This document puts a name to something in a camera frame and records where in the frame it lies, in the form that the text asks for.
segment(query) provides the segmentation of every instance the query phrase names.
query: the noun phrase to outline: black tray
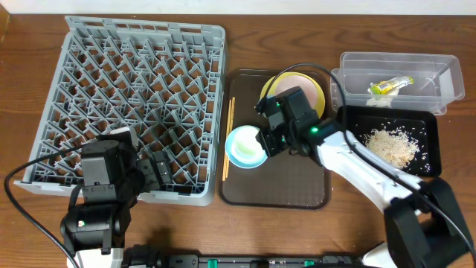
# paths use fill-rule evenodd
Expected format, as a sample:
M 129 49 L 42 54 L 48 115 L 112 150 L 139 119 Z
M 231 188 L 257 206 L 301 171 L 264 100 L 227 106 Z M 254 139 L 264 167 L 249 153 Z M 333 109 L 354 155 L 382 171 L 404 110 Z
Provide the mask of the black tray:
M 338 111 L 337 118 L 342 122 L 342 107 Z M 432 113 L 364 106 L 347 107 L 346 128 L 362 144 L 364 144 L 364 134 L 370 134 L 373 129 L 383 130 L 384 126 L 387 131 L 404 126 L 403 130 L 410 137 L 418 140 L 419 152 L 415 153 L 414 160 L 402 169 L 404 172 L 432 177 L 441 174 L 437 119 Z M 425 159 L 422 159 L 423 153 L 427 153 Z
M 320 74 L 308 73 L 324 91 L 326 108 L 330 108 L 327 80 Z M 259 116 L 254 105 L 260 98 L 261 88 L 278 71 L 236 70 L 227 78 L 223 98 L 222 115 L 228 114 L 228 101 L 235 97 L 234 122 L 232 129 L 242 125 L 264 127 L 267 120 Z M 327 109 L 323 118 L 329 114 Z M 218 165 L 223 165 L 227 116 L 222 116 L 221 141 Z M 311 159 L 290 156 L 287 152 L 268 158 L 259 167 L 246 170 L 231 162 L 228 178 L 222 181 L 217 174 L 218 194 L 231 205 L 251 205 L 273 208 L 323 208 L 330 200 L 330 174 L 317 166 Z

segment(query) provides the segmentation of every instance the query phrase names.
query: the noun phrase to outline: light blue bowl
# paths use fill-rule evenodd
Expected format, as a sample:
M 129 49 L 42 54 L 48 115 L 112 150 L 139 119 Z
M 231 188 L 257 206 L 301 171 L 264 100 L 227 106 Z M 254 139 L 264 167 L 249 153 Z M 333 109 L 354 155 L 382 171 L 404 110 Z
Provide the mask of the light blue bowl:
M 236 129 L 234 129 L 230 133 L 230 135 L 228 135 L 228 137 L 226 138 L 226 142 L 225 142 L 226 155 L 230 159 L 230 162 L 233 163 L 233 165 L 236 165 L 238 168 L 246 168 L 246 169 L 256 168 L 256 167 L 260 166 L 262 163 L 264 163 L 266 161 L 266 159 L 268 158 L 266 153 L 263 154 L 262 158 L 257 159 L 255 162 L 252 162 L 252 163 L 243 163 L 240 160 L 238 160 L 236 157 L 233 156 L 231 145 L 234 143 L 234 139 L 235 139 L 235 136 L 237 135 L 237 131 L 242 127 L 252 127 L 252 126 L 237 127 Z

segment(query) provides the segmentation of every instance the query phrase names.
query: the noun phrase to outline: white wall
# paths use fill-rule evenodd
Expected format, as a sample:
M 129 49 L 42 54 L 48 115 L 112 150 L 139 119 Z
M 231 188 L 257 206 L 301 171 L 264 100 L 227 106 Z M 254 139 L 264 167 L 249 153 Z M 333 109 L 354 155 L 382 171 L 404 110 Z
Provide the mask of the white wall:
M 476 15 L 476 0 L 0 0 L 10 13 Z

